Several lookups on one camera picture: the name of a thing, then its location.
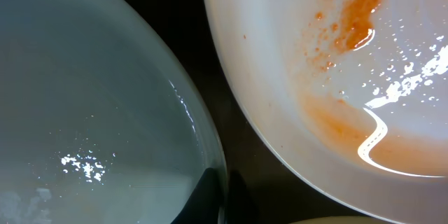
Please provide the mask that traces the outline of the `white plate ketchup front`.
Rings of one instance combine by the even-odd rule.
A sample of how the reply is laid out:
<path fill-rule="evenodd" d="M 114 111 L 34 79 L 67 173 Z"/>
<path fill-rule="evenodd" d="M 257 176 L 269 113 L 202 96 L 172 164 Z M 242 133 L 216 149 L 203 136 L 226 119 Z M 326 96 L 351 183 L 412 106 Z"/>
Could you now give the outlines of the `white plate ketchup front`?
<path fill-rule="evenodd" d="M 364 216 L 331 216 L 301 220 L 291 224 L 389 224 L 389 222 Z"/>

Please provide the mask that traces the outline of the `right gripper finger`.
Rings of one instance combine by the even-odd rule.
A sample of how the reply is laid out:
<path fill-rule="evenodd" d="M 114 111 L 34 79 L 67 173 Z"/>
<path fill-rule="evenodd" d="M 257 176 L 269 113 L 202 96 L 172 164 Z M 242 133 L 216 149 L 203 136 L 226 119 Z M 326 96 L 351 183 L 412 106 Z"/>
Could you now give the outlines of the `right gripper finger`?
<path fill-rule="evenodd" d="M 221 185 L 218 173 L 213 168 L 207 168 L 171 224 L 217 224 L 220 207 Z"/>

